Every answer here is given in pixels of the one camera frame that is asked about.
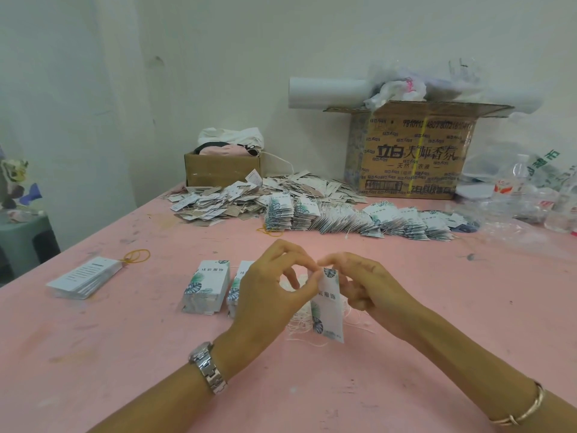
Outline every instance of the person's right hand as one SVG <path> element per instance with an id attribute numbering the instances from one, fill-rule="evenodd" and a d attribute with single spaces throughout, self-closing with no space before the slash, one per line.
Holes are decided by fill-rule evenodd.
<path id="1" fill-rule="evenodd" d="M 339 271 L 340 292 L 352 308 L 366 311 L 394 336 L 405 341 L 411 338 L 426 308 L 380 263 L 342 252 L 327 255 L 318 264 L 333 265 Z"/>

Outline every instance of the white cloth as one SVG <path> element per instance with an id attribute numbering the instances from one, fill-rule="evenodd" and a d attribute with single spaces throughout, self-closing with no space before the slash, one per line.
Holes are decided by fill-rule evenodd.
<path id="1" fill-rule="evenodd" d="M 230 144 L 240 144 L 243 146 L 255 146 L 257 150 L 264 149 L 263 134 L 257 127 L 249 127 L 245 130 L 228 130 L 207 127 L 198 134 L 198 145 L 222 141 Z"/>

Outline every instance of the pink table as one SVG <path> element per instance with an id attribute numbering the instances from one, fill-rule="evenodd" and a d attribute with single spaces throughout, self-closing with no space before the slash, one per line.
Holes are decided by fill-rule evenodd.
<path id="1" fill-rule="evenodd" d="M 396 200 L 400 206 L 442 207 Z M 181 366 L 230 325 L 187 315 L 182 292 L 203 259 L 254 260 L 274 238 L 257 219 L 195 227 L 153 200 L 0 289 L 0 420 L 6 432 L 84 432 Z M 483 244 L 286 232 L 314 258 L 348 250 L 383 262 L 416 298 L 487 349 L 577 405 L 575 265 Z M 575 238 L 552 237 L 565 246 Z M 44 285 L 96 255 L 152 257 L 92 298 L 52 298 Z M 466 256 L 474 254 L 474 259 Z M 198 432 L 491 432 L 480 411 L 411 346 L 368 316 L 345 344 L 279 339 L 230 383 Z M 305 336 L 313 343 L 325 339 Z"/>

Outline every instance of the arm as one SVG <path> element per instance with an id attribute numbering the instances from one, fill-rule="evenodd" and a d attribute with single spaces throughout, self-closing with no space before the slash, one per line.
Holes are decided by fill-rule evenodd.
<path id="1" fill-rule="evenodd" d="M 519 417 L 537 397 L 534 381 L 473 342 L 457 328 L 405 291 L 379 263 L 355 254 L 332 254 L 333 264 L 352 278 L 339 277 L 349 304 L 366 310 L 393 335 L 433 362 L 489 419 Z M 515 429 L 523 433 L 577 431 L 577 409 L 547 392 L 541 407 Z"/>
<path id="2" fill-rule="evenodd" d="M 299 288 L 294 264 L 314 271 Z M 281 275 L 294 292 L 280 287 Z M 299 246 L 277 240 L 242 278 L 237 315 L 213 342 L 211 357 L 226 381 L 247 367 L 285 329 L 292 315 L 318 293 L 322 275 Z M 214 397 L 196 365 L 185 364 L 93 427 L 89 433 L 184 433 Z"/>

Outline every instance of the wristwatch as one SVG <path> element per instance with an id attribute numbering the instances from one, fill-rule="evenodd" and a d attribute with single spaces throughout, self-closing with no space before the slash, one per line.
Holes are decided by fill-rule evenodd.
<path id="1" fill-rule="evenodd" d="M 188 363 L 198 366 L 208 386 L 210 386 L 212 392 L 216 395 L 226 388 L 226 381 L 222 375 L 220 375 L 220 371 L 212 360 L 212 346 L 211 342 L 204 342 L 191 352 L 191 355 L 188 357 Z"/>

